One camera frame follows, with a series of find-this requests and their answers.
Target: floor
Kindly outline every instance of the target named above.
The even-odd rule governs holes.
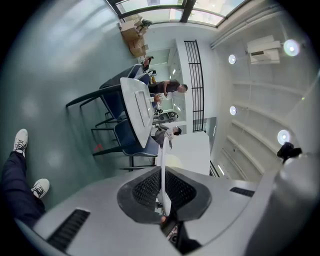
[[[84,186],[121,175],[129,157],[93,157],[101,144],[115,146],[110,131],[90,128],[105,119],[100,99],[65,108],[97,90],[137,60],[123,41],[118,17],[104,0],[55,1],[43,7],[18,36],[0,74],[0,165],[13,149],[16,132],[28,130],[27,181],[50,181],[47,209]],[[149,159],[135,160],[135,165]]]

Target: glass pane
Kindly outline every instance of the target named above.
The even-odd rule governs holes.
[[[244,0],[196,0],[194,8],[199,8],[226,16]]]
[[[182,10],[178,9],[161,9],[161,10],[150,10],[135,14],[124,18],[125,21],[130,21],[138,18],[138,15],[142,16],[145,20],[149,20],[153,23],[158,22],[169,22],[173,20],[180,20]]]
[[[183,0],[129,0],[116,6],[122,14],[148,6],[182,5]]]
[[[192,10],[188,21],[217,25],[223,18],[203,11]]]

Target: shoe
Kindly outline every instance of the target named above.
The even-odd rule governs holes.
[[[31,191],[37,198],[42,198],[48,192],[49,187],[49,180],[46,178],[41,178],[35,182],[33,188],[31,188]]]
[[[25,151],[28,145],[28,132],[26,129],[21,129],[15,135],[13,151],[17,151],[20,154],[23,154],[24,157]]]

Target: navy blue trousers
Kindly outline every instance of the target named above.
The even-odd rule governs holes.
[[[1,192],[12,217],[32,228],[46,211],[44,203],[31,192],[26,172],[25,157],[12,151],[3,166]]]

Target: round ceiling light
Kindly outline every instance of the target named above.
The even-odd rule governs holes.
[[[236,63],[236,56],[234,56],[233,54],[231,54],[230,56],[229,56],[229,63],[230,64],[235,64]]]
[[[290,133],[287,130],[281,130],[278,133],[278,142],[283,145],[290,141]]]
[[[299,44],[292,39],[289,39],[284,42],[283,49],[284,52],[289,56],[296,56],[300,52]]]
[[[236,113],[237,113],[236,107],[235,106],[230,107],[230,114],[234,116]]]

